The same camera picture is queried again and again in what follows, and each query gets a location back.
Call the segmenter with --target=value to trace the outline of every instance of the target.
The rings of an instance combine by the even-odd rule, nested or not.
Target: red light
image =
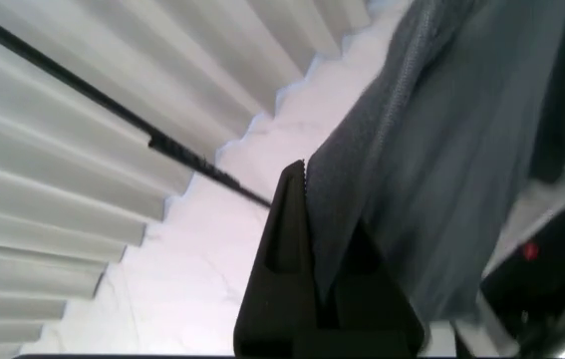
[[[522,251],[525,260],[534,260],[539,255],[539,246],[532,242],[526,243],[523,245]]]

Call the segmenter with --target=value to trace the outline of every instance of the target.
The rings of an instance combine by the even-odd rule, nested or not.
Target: clothing
[[[562,173],[564,87],[565,0],[414,1],[381,73],[308,162],[320,297],[359,223],[421,320],[476,312],[517,195],[538,168]]]

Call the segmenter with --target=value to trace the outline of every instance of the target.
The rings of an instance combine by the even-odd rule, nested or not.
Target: marble floor
[[[216,163],[272,197],[280,172],[306,159],[380,70],[405,2],[378,3],[373,25],[344,41],[341,59],[316,58],[305,81],[280,91],[275,118],[254,119]],[[140,248],[111,265],[93,301],[22,353],[232,354],[232,331],[267,211],[201,177],[174,198]]]

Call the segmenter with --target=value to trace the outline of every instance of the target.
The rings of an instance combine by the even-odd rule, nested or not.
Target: black rod
[[[188,168],[204,175],[226,187],[232,189],[245,197],[259,203],[265,207],[271,207],[271,202],[264,199],[253,191],[242,187],[237,179],[219,170],[216,166],[209,163],[206,159],[197,155],[176,140],[157,129],[155,126],[145,121],[134,112],[121,105],[116,100],[107,96],[85,80],[81,79],[65,67],[50,59],[27,42],[21,40],[16,35],[9,32],[0,25],[0,44],[23,59],[29,61],[34,66],[52,75],[57,80],[70,86],[83,96],[101,105],[108,111],[114,113],[124,121],[147,133],[151,140],[147,144],[150,149],[163,154],[164,156],[177,161]]]

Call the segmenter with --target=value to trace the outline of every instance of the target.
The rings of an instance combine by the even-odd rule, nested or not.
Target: black stand
[[[328,303],[316,300],[304,166],[284,170],[235,325],[237,357],[415,357],[424,328],[357,230]]]

